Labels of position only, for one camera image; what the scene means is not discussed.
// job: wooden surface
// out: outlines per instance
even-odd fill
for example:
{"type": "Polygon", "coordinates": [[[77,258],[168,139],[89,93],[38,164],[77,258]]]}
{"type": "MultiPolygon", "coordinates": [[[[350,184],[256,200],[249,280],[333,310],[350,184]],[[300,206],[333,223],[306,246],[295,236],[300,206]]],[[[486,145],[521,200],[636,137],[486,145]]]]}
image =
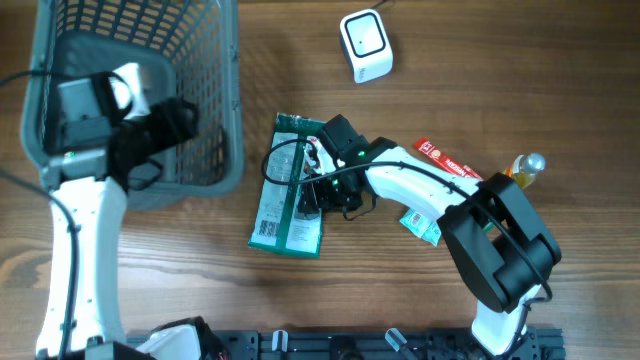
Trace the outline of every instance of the wooden surface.
{"type": "MultiPolygon", "coordinates": [[[[127,330],[202,315],[214,329],[468,326],[476,300],[445,244],[398,224],[381,201],[326,217],[319,260],[247,247],[276,112],[338,113],[368,139],[427,136],[488,176],[539,151],[527,189],[563,251],[555,298],[530,323],[564,330],[573,359],[640,351],[640,9],[633,2],[397,1],[382,10],[395,54],[356,85],[340,19],[369,2],[240,5],[246,170],[232,194],[128,213],[120,237],[127,330]]],[[[26,69],[34,10],[0,10],[0,75],[26,69]]],[[[36,181],[18,139],[25,81],[0,89],[0,164],[36,181]]],[[[46,203],[0,182],[0,358],[30,358],[47,301],[46,203]]]]}

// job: silver cap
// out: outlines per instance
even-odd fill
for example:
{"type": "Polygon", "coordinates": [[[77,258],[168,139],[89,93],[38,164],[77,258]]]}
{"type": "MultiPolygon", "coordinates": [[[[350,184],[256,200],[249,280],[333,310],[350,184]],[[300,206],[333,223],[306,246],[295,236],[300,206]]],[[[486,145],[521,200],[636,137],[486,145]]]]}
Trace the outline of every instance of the silver cap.
{"type": "Polygon", "coordinates": [[[522,169],[530,174],[537,174],[544,170],[545,165],[544,156],[538,153],[531,153],[525,159],[524,164],[522,164],[522,169]]]}

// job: plastic basket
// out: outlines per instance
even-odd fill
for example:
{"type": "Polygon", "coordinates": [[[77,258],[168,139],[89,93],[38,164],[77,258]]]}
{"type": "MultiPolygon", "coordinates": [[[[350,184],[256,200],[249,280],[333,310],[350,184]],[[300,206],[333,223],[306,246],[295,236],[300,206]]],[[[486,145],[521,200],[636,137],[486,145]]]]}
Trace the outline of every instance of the plastic basket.
{"type": "MultiPolygon", "coordinates": [[[[198,104],[198,137],[154,155],[162,177],[130,191],[130,208],[157,209],[237,185],[244,161],[235,1],[40,0],[36,21],[32,69],[80,76],[137,62],[154,79],[150,104],[176,95],[198,104]]],[[[33,77],[24,104],[22,143],[41,173],[55,152],[48,142],[59,118],[55,82],[33,77]]],[[[130,182],[155,171],[140,166],[130,182]]]]}

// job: red package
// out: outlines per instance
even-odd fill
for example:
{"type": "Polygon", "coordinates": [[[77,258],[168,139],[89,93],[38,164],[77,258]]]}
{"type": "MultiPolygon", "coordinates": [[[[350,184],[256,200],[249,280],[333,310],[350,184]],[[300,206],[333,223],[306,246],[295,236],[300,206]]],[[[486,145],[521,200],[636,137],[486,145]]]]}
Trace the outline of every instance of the red package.
{"type": "Polygon", "coordinates": [[[473,169],[471,169],[467,165],[464,165],[464,166],[460,165],[451,156],[440,151],[426,138],[420,139],[420,141],[413,144],[413,146],[416,149],[418,149],[421,153],[427,155],[436,164],[440,165],[441,168],[443,168],[444,170],[446,170],[451,174],[459,175],[466,178],[476,178],[476,179],[482,180],[480,175],[478,175],[475,171],[473,171],[473,169]]]}

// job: wood grain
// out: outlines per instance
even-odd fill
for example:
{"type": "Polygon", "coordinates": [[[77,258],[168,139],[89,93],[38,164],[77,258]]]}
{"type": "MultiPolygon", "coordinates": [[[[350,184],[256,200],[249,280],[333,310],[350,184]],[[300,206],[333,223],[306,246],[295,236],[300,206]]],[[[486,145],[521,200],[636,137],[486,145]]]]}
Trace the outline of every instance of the wood grain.
{"type": "MultiPolygon", "coordinates": [[[[413,237],[388,201],[327,216],[319,260],[247,248],[276,112],[345,115],[369,139],[427,136],[488,176],[539,151],[527,189],[563,251],[552,304],[573,359],[637,358],[640,345],[640,7],[616,1],[397,1],[382,16],[391,74],[350,78],[340,19],[369,2],[240,5],[245,175],[231,194],[128,213],[120,237],[127,330],[202,315],[214,329],[467,326],[475,299],[445,244],[413,237]]],[[[33,8],[0,7],[0,74],[28,66],[33,8]]],[[[26,83],[0,88],[0,164],[36,181],[18,139],[26,83]]],[[[30,358],[46,306],[46,204],[0,182],[0,358],[30,358]]]]}

